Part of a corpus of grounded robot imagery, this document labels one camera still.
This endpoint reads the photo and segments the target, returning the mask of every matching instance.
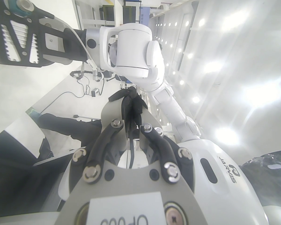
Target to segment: black cloth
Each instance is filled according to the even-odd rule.
[[[81,141],[82,147],[89,143],[94,144],[102,130],[101,120],[84,122],[56,117],[49,113],[41,115],[36,123],[42,129],[55,131]]]

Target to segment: label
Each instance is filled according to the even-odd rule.
[[[166,225],[160,192],[93,198],[87,225]]]
[[[233,183],[237,183],[237,181],[236,181],[237,178],[236,177],[240,177],[240,174],[239,174],[238,170],[236,169],[236,167],[231,165],[231,164],[228,165],[226,163],[226,161],[224,159],[220,158],[219,156],[218,156],[218,158],[221,160],[221,162],[223,163],[224,167],[226,168],[227,174],[229,175],[231,181]]]

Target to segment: ceiling light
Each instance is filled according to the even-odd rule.
[[[237,27],[240,24],[244,23],[244,21],[246,20],[247,17],[248,17],[248,13],[245,11],[236,12],[224,19],[222,29],[224,31],[227,31],[234,27]]]
[[[230,128],[221,128],[215,132],[216,138],[227,145],[233,145],[238,143],[237,134]]]
[[[281,97],[281,88],[278,83],[270,82],[245,89],[244,96],[252,106],[264,106]]]
[[[205,65],[204,72],[205,73],[217,72],[221,70],[222,66],[223,66],[222,63],[220,62],[210,62]]]
[[[200,101],[200,98],[199,97],[193,97],[193,102],[194,103],[199,103],[199,101]]]
[[[201,19],[200,21],[199,21],[199,26],[203,26],[205,24],[205,19]]]

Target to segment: jarvis logo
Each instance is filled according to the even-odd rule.
[[[234,176],[237,176],[237,177],[240,176],[240,174],[239,174],[238,170],[236,169],[236,167],[233,166],[233,165],[226,164],[226,162],[222,158],[220,158],[219,156],[218,156],[218,158],[221,160],[223,165],[226,167],[227,173],[229,174],[229,177],[230,177],[231,181],[233,183],[236,183],[236,180],[235,180]]]

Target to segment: person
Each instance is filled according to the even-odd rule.
[[[117,91],[109,97],[109,101],[112,102],[126,96],[129,96],[129,99],[131,99],[132,107],[127,109],[129,110],[129,116],[132,116],[135,121],[132,128],[132,137],[134,139],[139,138],[139,129],[137,129],[136,125],[141,124],[140,114],[142,113],[142,107],[144,106],[148,109],[148,106],[141,96],[137,94],[135,87]],[[102,130],[100,119],[89,122],[77,121],[76,119],[57,117],[50,113],[40,114],[33,108],[30,108],[26,113],[41,129],[71,136],[73,139],[81,141],[81,147],[85,147],[88,144],[94,145]]]
[[[40,114],[33,108],[30,108],[27,114],[41,129],[71,136],[73,139],[81,141],[81,147],[94,143],[102,130],[101,120],[77,121],[76,119],[57,117],[50,113]]]

